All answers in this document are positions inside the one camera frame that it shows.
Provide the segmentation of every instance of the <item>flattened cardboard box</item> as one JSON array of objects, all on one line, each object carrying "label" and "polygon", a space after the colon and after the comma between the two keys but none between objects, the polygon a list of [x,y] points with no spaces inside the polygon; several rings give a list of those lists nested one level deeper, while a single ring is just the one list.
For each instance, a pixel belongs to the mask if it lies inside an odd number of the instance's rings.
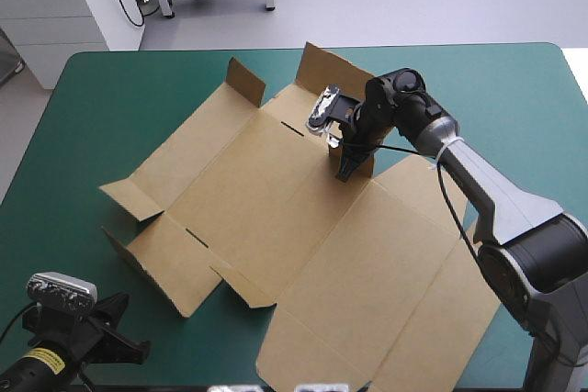
[{"label": "flattened cardboard box", "polygon": [[110,239],[184,317],[221,279],[251,308],[277,303],[257,369],[279,392],[450,391],[498,306],[427,161],[375,178],[367,164],[344,184],[337,151],[305,134],[327,84],[363,98],[371,76],[307,44],[295,82],[260,107],[265,85],[233,59],[130,177],[101,187],[139,221],[158,215],[129,246]]}]

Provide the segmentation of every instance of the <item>green table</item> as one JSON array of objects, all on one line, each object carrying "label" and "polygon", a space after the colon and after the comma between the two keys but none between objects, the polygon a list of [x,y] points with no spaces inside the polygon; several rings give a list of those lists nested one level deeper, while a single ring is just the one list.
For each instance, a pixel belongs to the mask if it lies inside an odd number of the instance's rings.
[{"label": "green table", "polygon": [[[557,47],[335,51],[373,73],[403,66],[421,71],[432,95],[488,160],[588,223],[588,106]],[[181,319],[110,248],[101,226],[126,241],[141,226],[97,188],[129,175],[162,143],[222,82],[232,55],[267,82],[268,99],[292,81],[300,54],[231,50],[72,57],[0,206],[0,323],[27,302],[23,286],[32,273],[58,271],[93,281],[102,296],[130,293],[121,329],[132,339],[153,342],[144,366],[91,367],[88,374],[96,382],[257,382],[254,360],[271,308],[249,310],[220,285],[191,319]],[[388,142],[402,144],[396,134]],[[378,171],[400,158],[380,153]],[[0,347],[1,366],[25,351],[28,337],[22,330],[10,333]],[[520,386],[529,348],[530,338],[502,308],[459,385]]]}]

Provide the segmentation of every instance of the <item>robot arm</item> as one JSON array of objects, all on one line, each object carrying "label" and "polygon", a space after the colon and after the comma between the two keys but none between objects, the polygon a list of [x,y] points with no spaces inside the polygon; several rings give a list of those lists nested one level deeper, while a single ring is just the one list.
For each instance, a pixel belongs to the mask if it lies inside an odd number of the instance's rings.
[{"label": "robot arm", "polygon": [[342,181],[394,127],[420,154],[443,165],[479,213],[474,240],[482,243],[476,256],[482,276],[535,338],[523,389],[579,391],[588,363],[585,227],[557,202],[518,188],[475,152],[415,70],[371,79],[364,102],[329,86],[307,126],[322,134],[334,122],[343,133]]}]

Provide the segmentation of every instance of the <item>gray floor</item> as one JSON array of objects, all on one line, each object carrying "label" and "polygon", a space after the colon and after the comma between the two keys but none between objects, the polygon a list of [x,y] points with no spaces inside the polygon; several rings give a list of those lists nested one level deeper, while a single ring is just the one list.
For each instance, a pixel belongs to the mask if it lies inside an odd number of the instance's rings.
[{"label": "gray floor", "polygon": [[[588,0],[177,0],[144,50],[549,41],[588,47]],[[0,201],[47,104],[29,71],[0,88]]]}]

